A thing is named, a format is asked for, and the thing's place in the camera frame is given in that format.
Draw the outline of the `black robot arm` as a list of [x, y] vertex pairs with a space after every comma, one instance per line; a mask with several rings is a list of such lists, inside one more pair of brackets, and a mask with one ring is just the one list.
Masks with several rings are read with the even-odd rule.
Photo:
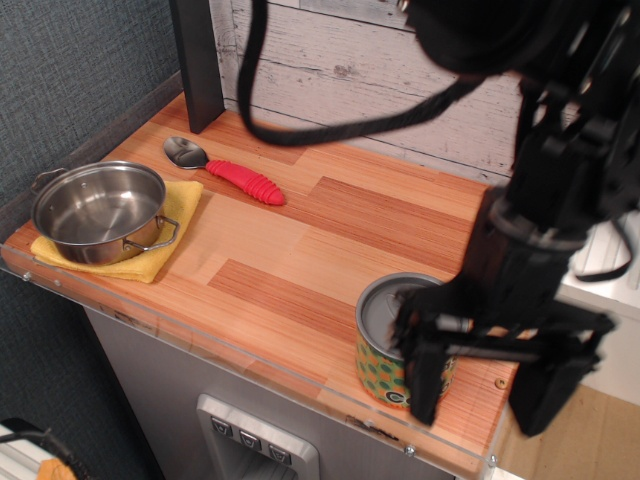
[[614, 328], [557, 299], [572, 256], [639, 206], [639, 5], [635, 1], [406, 1], [436, 64], [464, 82], [513, 71], [522, 104], [510, 181], [482, 198], [460, 272], [409, 292], [394, 340], [412, 415], [436, 417], [452, 355], [517, 364], [521, 431], [546, 429], [599, 363]]

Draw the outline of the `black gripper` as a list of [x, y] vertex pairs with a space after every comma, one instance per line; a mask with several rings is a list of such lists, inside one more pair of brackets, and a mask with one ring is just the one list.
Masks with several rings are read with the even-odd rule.
[[599, 343], [615, 327], [604, 313], [556, 298], [585, 242], [584, 235], [475, 234], [451, 281], [404, 294], [393, 339], [413, 417], [434, 423], [447, 357], [497, 358], [521, 363], [510, 393], [520, 431], [546, 430], [599, 363]]

